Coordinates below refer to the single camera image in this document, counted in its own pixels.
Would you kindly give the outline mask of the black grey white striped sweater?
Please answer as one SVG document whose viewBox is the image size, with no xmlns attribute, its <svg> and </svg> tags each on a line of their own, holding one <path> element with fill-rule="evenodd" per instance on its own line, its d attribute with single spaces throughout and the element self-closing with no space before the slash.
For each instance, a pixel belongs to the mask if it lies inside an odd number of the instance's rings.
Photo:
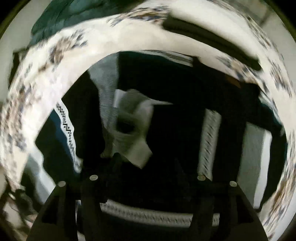
<svg viewBox="0 0 296 241">
<path fill-rule="evenodd" d="M 285 129 L 263 91 L 164 53 L 119 52 L 86 70 L 56 102 L 36 139 L 57 185 L 90 161 L 114 158 L 103 217 L 110 240 L 191 240 L 198 175 L 236 182 L 253 207 L 264 150 L 263 201 L 287 156 Z"/>
</svg>

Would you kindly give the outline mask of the white floral bed blanket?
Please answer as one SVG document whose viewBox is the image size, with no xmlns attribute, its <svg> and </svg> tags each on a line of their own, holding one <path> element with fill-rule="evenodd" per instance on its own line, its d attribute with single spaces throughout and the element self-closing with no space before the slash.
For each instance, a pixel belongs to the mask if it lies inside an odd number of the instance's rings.
<svg viewBox="0 0 296 241">
<path fill-rule="evenodd" d="M 212 27 L 259 58 L 252 73 L 229 55 L 162 28 L 169 14 Z M 222 1 L 145 1 L 128 13 L 83 21 L 31 47 L 21 62 L 1 113 L 1 164 L 13 190 L 21 187 L 29 147 L 55 103 L 102 58 L 123 50 L 162 50 L 195 55 L 206 65 L 256 82 L 285 128 L 288 157 L 263 227 L 279 240 L 295 214 L 295 89 L 276 45 L 247 15 Z"/>
</svg>

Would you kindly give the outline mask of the dark teal plush blanket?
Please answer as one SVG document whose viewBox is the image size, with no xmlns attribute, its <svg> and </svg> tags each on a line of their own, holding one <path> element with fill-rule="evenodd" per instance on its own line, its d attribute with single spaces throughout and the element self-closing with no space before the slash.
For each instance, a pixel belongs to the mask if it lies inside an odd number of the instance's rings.
<svg viewBox="0 0 296 241">
<path fill-rule="evenodd" d="M 91 19 L 124 13 L 140 3 L 142 1 L 135 0 L 51 1 L 32 27 L 29 45 L 35 45 L 63 28 Z"/>
</svg>

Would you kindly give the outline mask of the folded black garment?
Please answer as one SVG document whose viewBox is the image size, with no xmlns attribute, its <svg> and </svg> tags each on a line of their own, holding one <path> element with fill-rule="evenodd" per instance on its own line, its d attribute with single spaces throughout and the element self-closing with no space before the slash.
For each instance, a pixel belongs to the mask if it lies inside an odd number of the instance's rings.
<svg viewBox="0 0 296 241">
<path fill-rule="evenodd" d="M 243 50 L 243 47 L 239 47 L 238 44 L 234 44 L 205 28 L 174 18 L 171 15 L 168 15 L 164 20 L 163 28 L 169 32 L 184 35 L 207 44 L 230 55 L 256 71 L 261 70 L 259 59 L 257 57 L 252 57 L 246 50 Z"/>
</svg>

